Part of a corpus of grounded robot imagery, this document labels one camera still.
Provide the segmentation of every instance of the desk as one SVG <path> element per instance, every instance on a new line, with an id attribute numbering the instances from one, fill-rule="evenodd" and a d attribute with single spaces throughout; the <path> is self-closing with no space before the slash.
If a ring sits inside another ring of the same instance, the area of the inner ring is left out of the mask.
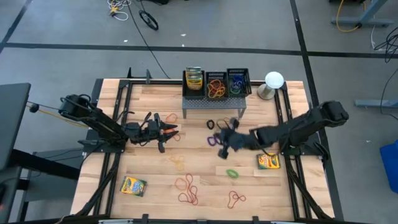
<path id="1" fill-rule="evenodd" d="M 103 80 L 99 94 L 98 107 L 110 117 L 118 83 L 118 79 Z M 303 83 L 287 82 L 287 87 L 293 116 L 306 112 L 308 102 Z M 246 98 L 247 109 L 238 129 L 242 133 L 258 126 L 278 124 L 275 101 L 259 99 L 256 86 L 252 92 Z M 220 159 L 217 156 L 218 147 L 210 147 L 207 143 L 206 138 L 213 131 L 206 127 L 206 121 L 236 116 L 236 110 L 192 110 L 187 119 L 183 119 L 181 105 L 181 85 L 133 85 L 129 110 L 135 114 L 130 114 L 127 121 L 142 122 L 148 111 L 159 113 L 164 121 L 170 113 L 175 113 L 181 140 L 167 142 L 164 154 L 159 153 L 156 141 L 144 147 L 127 144 L 120 160 L 111 218 L 141 218 L 142 214 L 148 213 L 151 219 L 252 220 L 252 216 L 258 216 L 260 220 L 293 220 L 283 157 L 280 157 L 282 168 L 277 170 L 257 169 L 256 154 L 260 151 L 230 151 L 227 160 Z M 282 111 L 287 120 L 285 109 Z M 278 145 L 274 144 L 268 150 L 277 149 Z M 170 161 L 171 157 L 180 156 L 184 157 L 183 171 L 178 171 Z M 103 153 L 92 153 L 83 164 L 71 213 L 78 212 L 96 190 L 103 157 Z M 316 156 L 302 156 L 302 164 L 308 191 L 324 212 L 333 217 L 321 160 Z M 233 180 L 228 177 L 226 169 L 238 171 L 239 178 Z M 174 183 L 178 177 L 184 178 L 186 173 L 193 175 L 193 184 L 198 187 L 197 206 L 177 200 L 181 191 L 176 189 Z M 125 175 L 147 181 L 143 197 L 119 191 Z M 245 195 L 247 200 L 239 201 L 233 209 L 228 209 L 230 190 Z M 297 188 L 296 192 L 303 217 L 303 203 Z M 106 197 L 103 197 L 100 213 L 104 213 L 105 204 Z"/>

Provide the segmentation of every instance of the black rubber band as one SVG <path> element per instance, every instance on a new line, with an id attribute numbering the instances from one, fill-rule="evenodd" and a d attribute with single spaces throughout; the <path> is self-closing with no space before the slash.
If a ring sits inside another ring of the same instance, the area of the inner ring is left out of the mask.
<path id="1" fill-rule="evenodd" d="M 208 121 L 206 122 L 206 126 L 207 126 L 208 129 L 213 130 L 213 128 L 214 128 L 214 126 L 215 126 L 215 123 L 214 123 L 213 120 L 208 120 Z"/>

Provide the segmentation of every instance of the yellow cable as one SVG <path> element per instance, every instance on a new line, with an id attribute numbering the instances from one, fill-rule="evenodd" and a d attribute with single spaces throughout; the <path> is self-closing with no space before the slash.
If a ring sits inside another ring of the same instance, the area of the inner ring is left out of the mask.
<path id="1" fill-rule="evenodd" d="M 74 126 L 77 126 L 77 127 L 80 127 L 80 128 L 88 128 L 88 126 L 86 126 L 86 125 L 84 125 L 84 124 L 74 123 L 74 122 L 72 122 L 72 121 L 69 121 L 69 120 L 67 120 L 67 119 L 65 119 L 65 118 L 63 118 L 63 117 L 61 117 L 61 116 L 58 116 L 58 115 L 56 115 L 56 114 L 53 114 L 53 113 L 51 113 L 51 112 L 48 112 L 48 111 L 45 111 L 45 110 L 40 110 L 40 109 L 39 109 L 39 111 L 42 112 L 42 113 L 45 113 L 45 114 L 54 116 L 54 117 L 56 117 L 56 118 L 58 118 L 58 119 L 61 119 L 62 121 L 66 122 L 66 123 L 69 123 L 69 124 L 71 124 L 71 125 L 74 125 Z"/>
<path id="2" fill-rule="evenodd" d="M 342 31 L 342 32 L 352 32 L 352 31 L 358 29 L 359 27 L 356 26 L 354 29 L 342 30 L 342 29 L 340 29 L 340 26 L 338 25 L 338 16 L 340 15 L 340 10 L 341 10 L 341 7 L 342 7 L 342 5 L 343 5 L 343 2 L 344 2 L 344 0 L 341 0 L 340 6 L 338 7 L 338 10 L 337 10 L 336 26 L 337 26 L 337 29 L 340 30 L 340 31 Z M 363 11 L 365 11 L 365 10 L 366 10 L 366 3 L 363 2 Z"/>

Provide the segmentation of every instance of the yellow crayon box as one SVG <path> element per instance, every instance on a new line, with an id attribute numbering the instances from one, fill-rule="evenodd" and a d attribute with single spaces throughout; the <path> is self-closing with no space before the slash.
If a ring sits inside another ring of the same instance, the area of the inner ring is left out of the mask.
<path id="1" fill-rule="evenodd" d="M 258 154 L 257 155 L 257 161 L 259 165 L 259 169 L 279 169 L 280 168 L 280 162 L 279 162 L 279 156 L 275 155 L 273 153 L 269 154 L 270 156 L 266 154 Z"/>
<path id="2" fill-rule="evenodd" d="M 120 192 L 137 196 L 144 196 L 147 182 L 133 177 L 124 177 Z"/>

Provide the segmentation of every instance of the wooden table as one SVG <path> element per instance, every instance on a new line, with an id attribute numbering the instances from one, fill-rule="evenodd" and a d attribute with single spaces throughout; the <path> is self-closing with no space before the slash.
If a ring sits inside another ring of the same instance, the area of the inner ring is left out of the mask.
<path id="1" fill-rule="evenodd" d="M 118 79 L 105 79 L 99 96 L 98 107 L 110 117 L 118 83 Z M 287 86 L 292 113 L 296 117 L 308 110 L 303 83 L 287 82 Z M 119 165 L 111 217 L 141 218 L 142 214 L 147 213 L 149 218 L 161 219 L 252 220 L 252 216 L 258 216 L 260 220 L 293 220 L 283 157 L 280 157 L 282 168 L 277 170 L 257 169 L 256 154 L 260 151 L 239 150 L 235 153 L 230 150 L 227 160 L 220 159 L 217 156 L 218 147 L 207 143 L 206 138 L 213 131 L 206 127 L 206 121 L 236 116 L 236 110 L 191 110 L 187 119 L 183 119 L 181 88 L 181 85 L 133 86 L 130 110 L 135 114 L 129 114 L 127 121 L 142 122 L 148 111 L 159 113 L 163 120 L 170 113 L 175 113 L 181 140 L 167 142 L 164 154 L 159 153 L 157 141 L 144 147 L 127 144 Z M 277 125 L 275 101 L 261 100 L 256 87 L 252 88 L 252 92 L 247 97 L 247 109 L 238 129 L 242 133 L 259 126 Z M 282 111 L 287 120 L 285 109 L 282 108 Z M 268 150 L 277 149 L 278 145 L 274 144 Z M 79 211 L 96 190 L 103 157 L 103 153 L 92 153 L 83 164 L 71 213 Z M 171 161 L 179 157 L 183 157 L 183 170 Z M 302 164 L 308 191 L 324 212 L 333 217 L 321 160 L 316 156 L 302 156 Z M 238 171 L 239 178 L 228 177 L 226 169 Z M 193 184 L 198 187 L 197 206 L 177 200 L 182 191 L 174 183 L 179 177 L 184 179 L 187 173 L 192 174 Z M 143 197 L 119 191 L 125 175 L 147 181 Z M 231 190 L 245 195 L 247 200 L 238 201 L 234 208 L 229 209 L 228 194 Z M 296 191 L 300 216 L 304 217 L 301 194 L 297 188 Z M 103 197 L 100 213 L 104 213 L 106 198 Z"/>

